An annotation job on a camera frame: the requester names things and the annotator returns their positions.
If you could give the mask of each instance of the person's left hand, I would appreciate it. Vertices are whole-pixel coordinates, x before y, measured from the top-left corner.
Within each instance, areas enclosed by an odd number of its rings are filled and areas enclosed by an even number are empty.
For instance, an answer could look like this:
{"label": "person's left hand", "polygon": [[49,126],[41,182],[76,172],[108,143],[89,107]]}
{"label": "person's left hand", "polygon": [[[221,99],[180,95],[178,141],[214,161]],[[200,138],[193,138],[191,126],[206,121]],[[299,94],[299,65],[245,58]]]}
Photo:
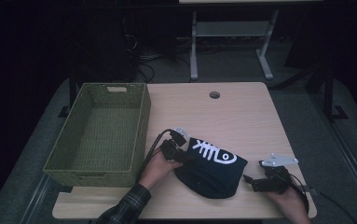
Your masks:
{"label": "person's left hand", "polygon": [[160,147],[155,149],[153,157],[146,165],[139,184],[147,189],[153,188],[159,181],[164,179],[167,174],[175,168],[182,166],[182,163],[177,161],[166,161]]}

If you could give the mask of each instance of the white graphic print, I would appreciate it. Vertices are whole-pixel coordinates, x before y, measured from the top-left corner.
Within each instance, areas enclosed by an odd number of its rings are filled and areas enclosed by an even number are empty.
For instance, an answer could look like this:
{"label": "white graphic print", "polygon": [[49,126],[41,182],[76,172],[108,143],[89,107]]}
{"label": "white graphic print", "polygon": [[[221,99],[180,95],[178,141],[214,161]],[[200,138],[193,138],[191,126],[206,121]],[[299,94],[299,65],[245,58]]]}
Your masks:
{"label": "white graphic print", "polygon": [[221,151],[221,149],[219,149],[218,147],[215,147],[205,141],[201,142],[200,140],[197,140],[197,142],[198,142],[198,144],[194,145],[192,147],[192,149],[196,149],[196,148],[200,147],[199,153],[200,154],[202,153],[203,158],[205,158],[208,153],[208,158],[207,158],[208,161],[211,159],[212,156],[213,156],[213,160],[215,162],[218,162],[221,164],[230,164],[237,160],[237,156],[232,153],[229,153],[229,152],[225,152],[222,155],[222,160],[220,160],[220,159],[218,159],[218,156],[219,156],[219,152]]}

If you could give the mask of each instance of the black cloth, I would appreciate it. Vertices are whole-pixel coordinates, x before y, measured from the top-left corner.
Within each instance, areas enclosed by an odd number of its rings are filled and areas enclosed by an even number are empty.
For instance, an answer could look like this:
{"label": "black cloth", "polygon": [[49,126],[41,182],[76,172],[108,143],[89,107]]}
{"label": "black cloth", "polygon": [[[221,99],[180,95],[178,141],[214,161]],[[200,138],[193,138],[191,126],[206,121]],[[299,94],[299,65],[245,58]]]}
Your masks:
{"label": "black cloth", "polygon": [[205,141],[190,138],[187,162],[175,174],[197,194],[210,199],[225,199],[236,194],[247,160]]}

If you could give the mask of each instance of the white fish skeleton print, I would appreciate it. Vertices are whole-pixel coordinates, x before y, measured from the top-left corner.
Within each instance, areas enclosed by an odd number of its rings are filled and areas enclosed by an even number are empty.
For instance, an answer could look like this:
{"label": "white fish skeleton print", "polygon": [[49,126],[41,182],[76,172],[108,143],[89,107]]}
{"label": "white fish skeleton print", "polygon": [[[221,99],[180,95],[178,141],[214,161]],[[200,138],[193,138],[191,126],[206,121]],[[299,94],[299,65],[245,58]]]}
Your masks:
{"label": "white fish skeleton print", "polygon": [[237,160],[237,156],[233,153],[224,151],[223,149],[219,149],[218,147],[213,146],[212,144],[197,140],[197,144],[192,147],[192,149],[199,148],[199,154],[202,153],[202,157],[206,158],[209,161],[213,158],[213,161],[221,163],[221,164],[231,164]]}

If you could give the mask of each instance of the hand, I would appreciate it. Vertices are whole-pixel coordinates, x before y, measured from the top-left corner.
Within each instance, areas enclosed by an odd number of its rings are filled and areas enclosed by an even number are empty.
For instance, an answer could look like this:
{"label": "hand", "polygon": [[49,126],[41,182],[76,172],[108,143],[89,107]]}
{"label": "hand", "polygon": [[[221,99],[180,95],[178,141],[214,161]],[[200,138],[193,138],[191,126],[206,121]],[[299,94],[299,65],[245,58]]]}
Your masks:
{"label": "hand", "polygon": [[271,201],[276,203],[283,214],[292,222],[300,224],[311,223],[309,216],[306,212],[306,207],[300,198],[300,195],[288,187],[288,189],[283,194],[278,194],[276,192],[266,192],[265,193]]}
{"label": "hand", "polygon": [[167,174],[175,168],[182,166],[177,161],[166,161],[160,147],[155,149],[153,157],[146,165],[139,183],[151,190],[160,180],[164,179]]}

